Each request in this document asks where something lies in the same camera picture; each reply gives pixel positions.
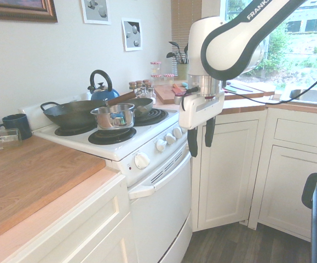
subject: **stove burner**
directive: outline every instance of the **stove burner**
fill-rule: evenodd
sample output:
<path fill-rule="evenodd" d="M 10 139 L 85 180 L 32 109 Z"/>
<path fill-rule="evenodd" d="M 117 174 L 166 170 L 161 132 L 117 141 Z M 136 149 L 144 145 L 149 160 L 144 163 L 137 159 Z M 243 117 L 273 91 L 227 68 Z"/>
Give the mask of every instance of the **stove burner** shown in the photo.
<path fill-rule="evenodd" d="M 82 133 L 87 133 L 97 127 L 96 124 L 92 124 L 90 126 L 86 127 L 81 127 L 79 129 L 64 129 L 62 127 L 59 127 L 56 131 L 55 134 L 58 136 L 72 136 L 72 135 L 78 135 Z"/>
<path fill-rule="evenodd" d="M 159 123 L 166 119 L 168 112 L 160 110 L 158 108 L 153 108 L 147 115 L 141 117 L 135 117 L 134 126 L 146 126 Z"/>
<path fill-rule="evenodd" d="M 136 134 L 134 128 L 126 128 L 119 130 L 97 130 L 88 138 L 89 142 L 96 145 L 117 144 L 127 141 Z"/>

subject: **window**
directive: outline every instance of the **window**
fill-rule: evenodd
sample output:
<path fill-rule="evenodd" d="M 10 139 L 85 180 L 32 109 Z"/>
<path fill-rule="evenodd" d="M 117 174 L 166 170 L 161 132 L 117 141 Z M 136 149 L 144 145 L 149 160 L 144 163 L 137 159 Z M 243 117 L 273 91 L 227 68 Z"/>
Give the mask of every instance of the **window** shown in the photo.
<path fill-rule="evenodd" d="M 249 2 L 227 0 L 227 20 L 237 16 Z M 315 3 L 306 1 L 279 25 L 264 40 L 265 54 L 258 67 L 236 79 L 269 83 L 277 90 L 311 86 L 317 80 L 317 1 Z"/>
<path fill-rule="evenodd" d="M 191 25 L 201 19 L 202 0 L 171 0 L 171 34 L 172 41 L 180 46 L 181 53 L 189 40 Z M 172 52 L 178 48 L 172 46 Z M 177 62 L 172 61 L 172 71 L 177 75 Z"/>

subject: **blue kettle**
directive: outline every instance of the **blue kettle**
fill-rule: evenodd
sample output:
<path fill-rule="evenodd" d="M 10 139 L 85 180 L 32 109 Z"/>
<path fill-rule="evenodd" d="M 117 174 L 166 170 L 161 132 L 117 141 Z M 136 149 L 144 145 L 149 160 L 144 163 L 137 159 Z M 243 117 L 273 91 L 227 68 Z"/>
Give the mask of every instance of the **blue kettle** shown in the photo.
<path fill-rule="evenodd" d="M 103 86 L 103 82 L 99 83 L 99 87 L 97 88 L 95 86 L 94 77 L 96 74 L 100 74 L 103 76 L 107 82 L 108 88 Z M 90 75 L 90 86 L 88 87 L 90 90 L 90 93 L 92 94 L 91 100 L 112 100 L 119 96 L 119 93 L 116 92 L 114 89 L 112 89 L 112 81 L 109 77 L 109 75 L 102 70 L 95 70 Z"/>

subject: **floor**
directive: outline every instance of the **floor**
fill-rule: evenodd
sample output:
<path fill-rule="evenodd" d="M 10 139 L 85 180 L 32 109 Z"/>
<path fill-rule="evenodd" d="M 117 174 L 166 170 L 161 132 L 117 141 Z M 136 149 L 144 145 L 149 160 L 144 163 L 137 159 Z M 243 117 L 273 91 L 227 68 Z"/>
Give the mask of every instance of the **floor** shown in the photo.
<path fill-rule="evenodd" d="M 233 223 L 193 233 L 182 263 L 310 263 L 310 243 L 268 226 Z"/>

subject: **framed picture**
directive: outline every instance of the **framed picture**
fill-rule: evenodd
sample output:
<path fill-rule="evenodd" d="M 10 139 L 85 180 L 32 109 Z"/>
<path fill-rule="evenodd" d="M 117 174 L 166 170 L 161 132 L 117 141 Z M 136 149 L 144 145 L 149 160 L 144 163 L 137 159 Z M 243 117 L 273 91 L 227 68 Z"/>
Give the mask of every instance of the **framed picture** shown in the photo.
<path fill-rule="evenodd" d="M 0 19 L 57 22 L 54 0 L 0 0 Z"/>

